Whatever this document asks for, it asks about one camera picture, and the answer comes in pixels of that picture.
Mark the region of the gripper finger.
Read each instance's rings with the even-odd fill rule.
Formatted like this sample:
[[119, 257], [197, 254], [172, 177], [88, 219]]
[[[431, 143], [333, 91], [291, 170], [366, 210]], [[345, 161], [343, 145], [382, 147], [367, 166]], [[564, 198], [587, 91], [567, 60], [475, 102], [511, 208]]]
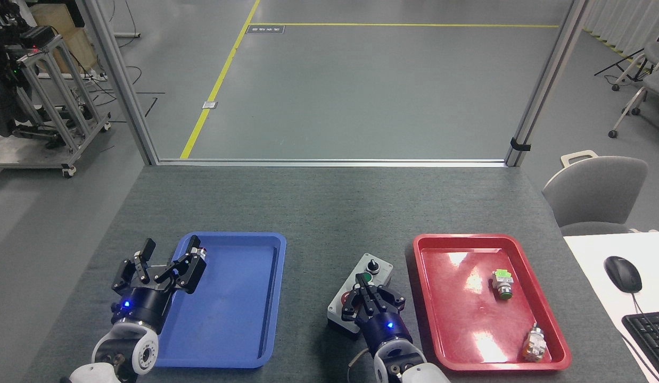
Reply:
[[400, 293], [385, 286], [368, 286], [368, 315], [378, 313], [400, 314], [406, 300]]
[[158, 274], [158, 284], [169, 280], [170, 288], [181, 289], [187, 294], [193, 294], [207, 267], [206, 254], [206, 249], [201, 247], [200, 238], [191, 236], [184, 254], [179, 259], [167, 264], [164, 271]]
[[368, 322], [375, 315], [375, 286], [366, 274], [356, 274], [355, 279], [357, 287], [349, 292], [341, 308], [341, 320]]
[[156, 243], [154, 240], [147, 238], [140, 251], [136, 252], [130, 259], [122, 260], [114, 281], [111, 284], [111, 289], [116, 293], [122, 293], [122, 291], [131, 287], [131, 283], [135, 277], [137, 277], [142, 286], [149, 285], [152, 279], [147, 272], [149, 270], [147, 262], [150, 261], [155, 248]]

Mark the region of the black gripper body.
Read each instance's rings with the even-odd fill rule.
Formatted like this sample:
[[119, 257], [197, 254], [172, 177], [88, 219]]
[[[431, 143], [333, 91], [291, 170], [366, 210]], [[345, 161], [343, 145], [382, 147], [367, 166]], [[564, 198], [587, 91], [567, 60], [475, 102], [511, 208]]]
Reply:
[[175, 293], [173, 277], [159, 285], [144, 285], [137, 279], [116, 276], [112, 289], [121, 299], [111, 305], [111, 324], [122, 320], [140, 322], [161, 334]]
[[391, 311], [373, 310], [371, 316], [365, 307], [359, 309], [359, 328], [370, 353], [376, 353], [381, 344], [395, 338], [413, 341], [400, 315], [403, 309], [401, 306]]

